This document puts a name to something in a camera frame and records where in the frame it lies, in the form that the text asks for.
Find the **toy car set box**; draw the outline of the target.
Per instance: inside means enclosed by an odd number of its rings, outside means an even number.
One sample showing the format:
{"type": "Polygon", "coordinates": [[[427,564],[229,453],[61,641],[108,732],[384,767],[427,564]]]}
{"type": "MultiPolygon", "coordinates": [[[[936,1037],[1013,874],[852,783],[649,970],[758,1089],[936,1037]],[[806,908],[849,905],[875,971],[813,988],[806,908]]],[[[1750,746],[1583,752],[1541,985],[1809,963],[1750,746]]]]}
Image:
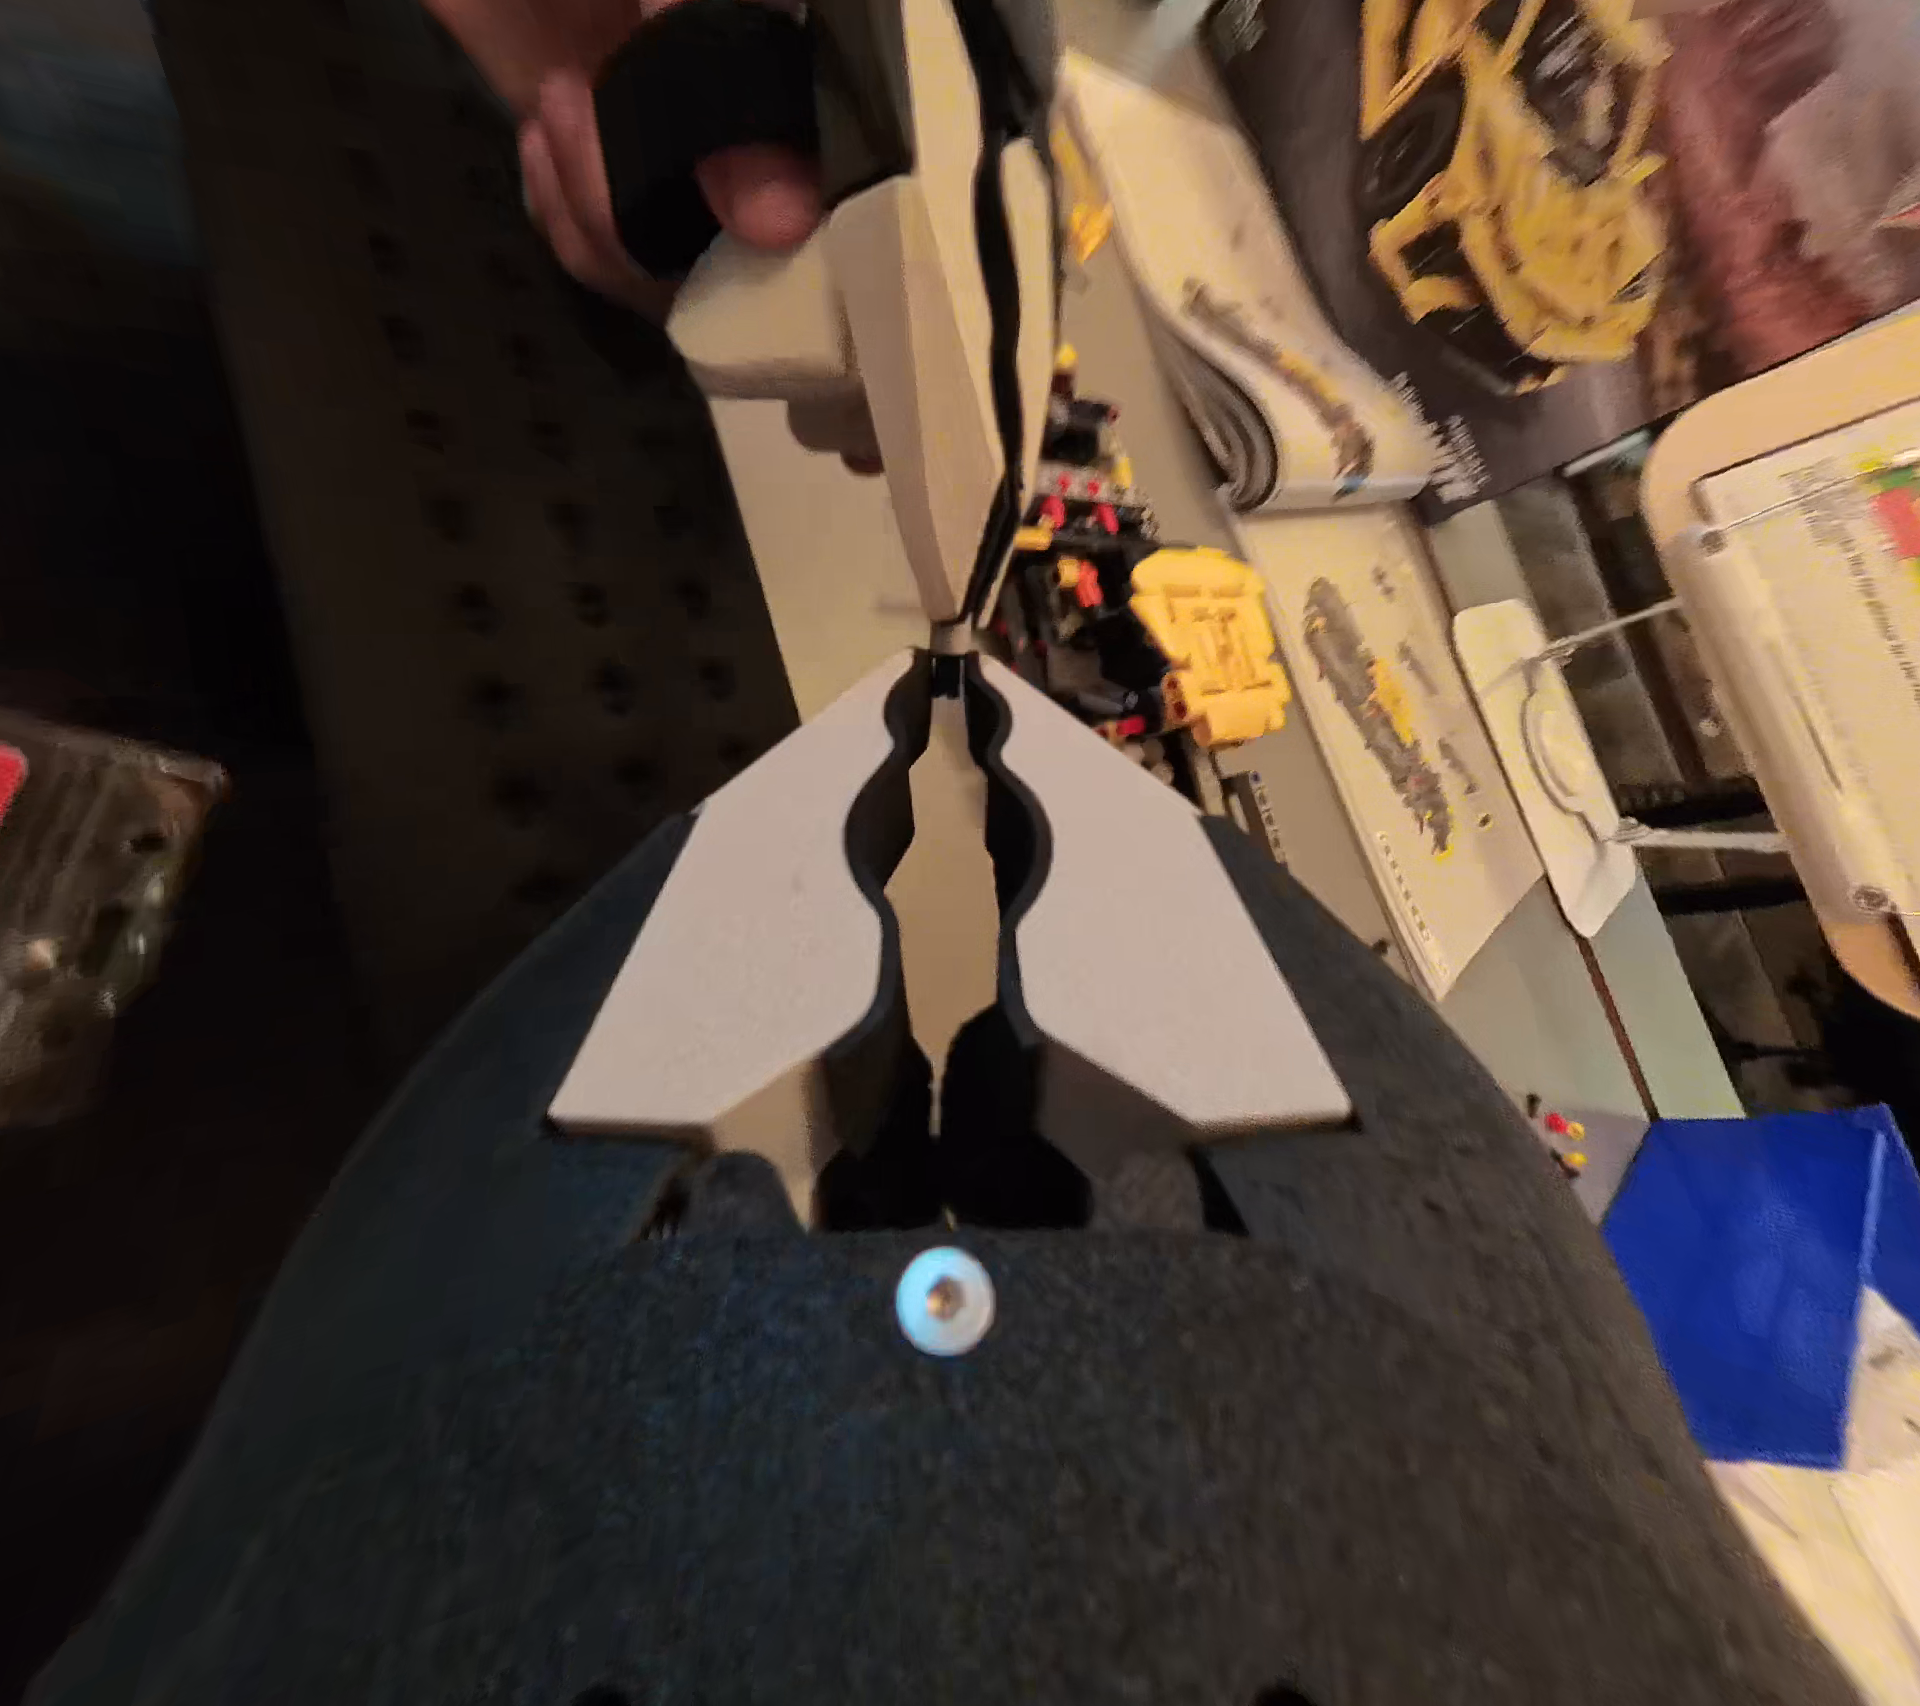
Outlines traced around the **toy car set box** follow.
{"type": "Polygon", "coordinates": [[[1438,523],[1916,308],[1918,0],[1216,0],[1319,311],[1438,523]]]}

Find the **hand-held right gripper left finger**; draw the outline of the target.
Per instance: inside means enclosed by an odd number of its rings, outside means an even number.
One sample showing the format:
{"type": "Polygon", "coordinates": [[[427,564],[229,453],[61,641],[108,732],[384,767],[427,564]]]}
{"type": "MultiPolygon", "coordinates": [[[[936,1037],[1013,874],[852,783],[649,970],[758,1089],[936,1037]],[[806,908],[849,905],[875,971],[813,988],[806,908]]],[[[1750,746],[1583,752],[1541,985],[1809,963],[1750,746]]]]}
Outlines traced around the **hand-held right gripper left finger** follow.
{"type": "Polygon", "coordinates": [[[716,789],[546,1116],[693,1148],[870,1148],[909,1076],[900,921],[933,657],[902,649],[716,789]]]}

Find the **blue plastic bin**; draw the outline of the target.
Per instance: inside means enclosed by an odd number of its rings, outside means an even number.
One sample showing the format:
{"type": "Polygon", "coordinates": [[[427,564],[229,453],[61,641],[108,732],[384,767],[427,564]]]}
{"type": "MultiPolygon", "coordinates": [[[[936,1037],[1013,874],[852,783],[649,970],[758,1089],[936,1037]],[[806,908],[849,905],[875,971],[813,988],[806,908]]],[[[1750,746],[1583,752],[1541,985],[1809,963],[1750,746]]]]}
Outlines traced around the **blue plastic bin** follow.
{"type": "Polygon", "coordinates": [[[1888,1106],[1655,1120],[1600,1233],[1705,1457],[1844,1463],[1863,1304],[1918,1309],[1916,1162],[1888,1106]]]}

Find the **crumpled white paper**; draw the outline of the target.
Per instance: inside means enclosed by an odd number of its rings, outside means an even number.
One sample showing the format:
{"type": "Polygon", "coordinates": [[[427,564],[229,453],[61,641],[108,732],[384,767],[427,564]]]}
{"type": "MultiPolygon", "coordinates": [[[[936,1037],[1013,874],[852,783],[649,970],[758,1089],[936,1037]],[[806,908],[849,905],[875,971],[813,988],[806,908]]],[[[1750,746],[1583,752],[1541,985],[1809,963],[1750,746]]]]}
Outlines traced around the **crumpled white paper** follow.
{"type": "Polygon", "coordinates": [[[1856,1321],[1835,1469],[1710,1461],[1721,1495],[1866,1701],[1918,1700],[1918,1333],[1878,1289],[1856,1321]]]}

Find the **toy car chassis model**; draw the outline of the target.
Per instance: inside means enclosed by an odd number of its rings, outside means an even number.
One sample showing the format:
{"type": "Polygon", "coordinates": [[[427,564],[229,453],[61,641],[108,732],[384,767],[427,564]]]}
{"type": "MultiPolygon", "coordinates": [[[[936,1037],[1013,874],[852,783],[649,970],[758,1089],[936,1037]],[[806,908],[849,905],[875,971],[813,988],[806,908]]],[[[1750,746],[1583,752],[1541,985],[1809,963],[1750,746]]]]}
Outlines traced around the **toy car chassis model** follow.
{"type": "Polygon", "coordinates": [[[1028,685],[1284,863],[1260,773],[1222,761],[1286,724],[1265,590],[1226,551],[1165,539],[1118,419],[1081,392],[1079,352],[1062,344],[988,638],[1028,685]]]}

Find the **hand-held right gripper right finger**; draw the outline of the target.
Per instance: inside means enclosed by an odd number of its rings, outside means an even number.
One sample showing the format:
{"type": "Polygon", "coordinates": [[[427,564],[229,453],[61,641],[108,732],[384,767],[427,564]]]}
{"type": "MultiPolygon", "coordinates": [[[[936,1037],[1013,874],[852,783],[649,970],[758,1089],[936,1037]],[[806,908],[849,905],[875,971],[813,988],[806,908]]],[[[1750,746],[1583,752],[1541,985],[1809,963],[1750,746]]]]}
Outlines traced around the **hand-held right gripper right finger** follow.
{"type": "Polygon", "coordinates": [[[1009,666],[975,654],[962,685],[1032,1130],[1194,1148],[1349,1122],[1210,817],[1009,666]]]}

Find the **open instruction booklet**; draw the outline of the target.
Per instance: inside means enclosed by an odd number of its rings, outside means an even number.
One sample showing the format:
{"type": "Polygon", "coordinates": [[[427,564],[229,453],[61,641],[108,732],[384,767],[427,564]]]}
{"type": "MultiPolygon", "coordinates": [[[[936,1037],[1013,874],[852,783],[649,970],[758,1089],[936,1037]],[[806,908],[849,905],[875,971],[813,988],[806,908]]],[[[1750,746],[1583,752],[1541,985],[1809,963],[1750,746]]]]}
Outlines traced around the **open instruction booklet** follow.
{"type": "Polygon", "coordinates": [[[1057,108],[1382,905],[1445,1000],[1545,867],[1410,509],[1428,419],[1333,328],[1236,130],[1079,49],[1057,108]]]}

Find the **clear plastic parts bag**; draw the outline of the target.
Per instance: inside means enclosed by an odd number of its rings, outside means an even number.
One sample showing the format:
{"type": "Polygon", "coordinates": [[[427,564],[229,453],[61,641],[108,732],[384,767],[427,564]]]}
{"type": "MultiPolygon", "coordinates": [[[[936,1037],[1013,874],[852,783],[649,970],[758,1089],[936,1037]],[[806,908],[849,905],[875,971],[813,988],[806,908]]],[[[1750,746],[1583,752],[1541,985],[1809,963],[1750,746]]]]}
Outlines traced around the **clear plastic parts bag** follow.
{"type": "Polygon", "coordinates": [[[2,709],[5,1130],[94,1104],[227,793],[208,758],[2,709]]]}

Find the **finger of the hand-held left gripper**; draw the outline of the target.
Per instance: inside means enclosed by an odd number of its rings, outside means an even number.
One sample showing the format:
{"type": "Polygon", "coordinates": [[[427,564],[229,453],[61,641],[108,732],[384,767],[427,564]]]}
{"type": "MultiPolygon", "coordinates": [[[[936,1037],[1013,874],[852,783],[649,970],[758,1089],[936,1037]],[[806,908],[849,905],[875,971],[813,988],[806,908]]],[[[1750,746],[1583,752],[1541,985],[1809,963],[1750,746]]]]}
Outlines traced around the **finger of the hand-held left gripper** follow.
{"type": "Polygon", "coordinates": [[[1037,490],[1058,350],[1058,218],[1051,165],[1030,134],[1013,138],[1001,155],[1001,201],[1019,295],[1013,357],[1019,437],[1009,453],[1013,502],[1001,516],[1005,528],[996,532],[990,553],[985,618],[996,609],[1014,539],[1037,490]]]}
{"type": "Polygon", "coordinates": [[[953,0],[898,0],[915,157],[829,215],[888,497],[934,628],[975,628],[1028,488],[1028,141],[990,151],[953,0]]]}

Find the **grey desk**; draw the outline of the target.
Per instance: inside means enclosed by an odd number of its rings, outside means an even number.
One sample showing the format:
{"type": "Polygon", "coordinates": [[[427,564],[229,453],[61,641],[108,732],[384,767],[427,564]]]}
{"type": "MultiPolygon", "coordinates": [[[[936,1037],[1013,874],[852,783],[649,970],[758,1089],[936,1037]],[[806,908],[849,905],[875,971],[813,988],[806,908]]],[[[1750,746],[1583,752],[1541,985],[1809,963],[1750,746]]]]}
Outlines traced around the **grey desk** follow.
{"type": "MultiPolygon", "coordinates": [[[[1215,0],[1053,0],[1064,44],[1193,109],[1226,118],[1198,42],[1215,0]]],[[[1165,380],[1122,264],[1103,249],[1069,284],[1069,340],[1082,384],[1116,398],[1122,441],[1174,541],[1232,545],[1203,450],[1165,380]]],[[[926,623],[885,484],[806,451],[775,403],[716,402],[718,440],[798,714],[815,718],[926,623]]],[[[1258,773],[1292,875],[1414,978],[1385,910],[1324,742],[1300,709],[1281,733],[1231,754],[1258,773]]],[[[964,727],[943,716],[912,771],[916,837],[888,898],[900,914],[915,1032],[940,1063],[959,1028],[996,993],[996,901],[983,842],[987,783],[964,727]]],[[[1740,1095],[1685,975],[1649,883],[1583,941],[1539,880],[1438,1006],[1514,1095],[1583,1112],[1739,1118],[1740,1095]]]]}

